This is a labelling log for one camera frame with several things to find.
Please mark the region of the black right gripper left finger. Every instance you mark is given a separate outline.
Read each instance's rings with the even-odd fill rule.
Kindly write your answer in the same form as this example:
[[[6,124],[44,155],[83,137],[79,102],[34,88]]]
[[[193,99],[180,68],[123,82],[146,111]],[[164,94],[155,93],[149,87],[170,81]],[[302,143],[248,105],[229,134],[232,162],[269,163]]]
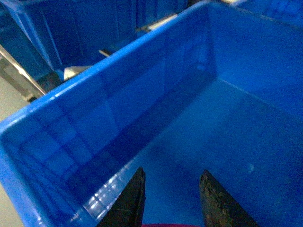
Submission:
[[[139,167],[98,227],[140,227],[145,207],[146,174]]]

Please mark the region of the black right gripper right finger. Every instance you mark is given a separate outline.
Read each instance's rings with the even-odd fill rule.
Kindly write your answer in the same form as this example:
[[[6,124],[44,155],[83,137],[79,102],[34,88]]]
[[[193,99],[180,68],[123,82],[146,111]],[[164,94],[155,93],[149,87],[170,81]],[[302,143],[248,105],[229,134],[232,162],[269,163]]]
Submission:
[[[203,221],[206,227],[257,227],[257,222],[208,171],[199,180]]]

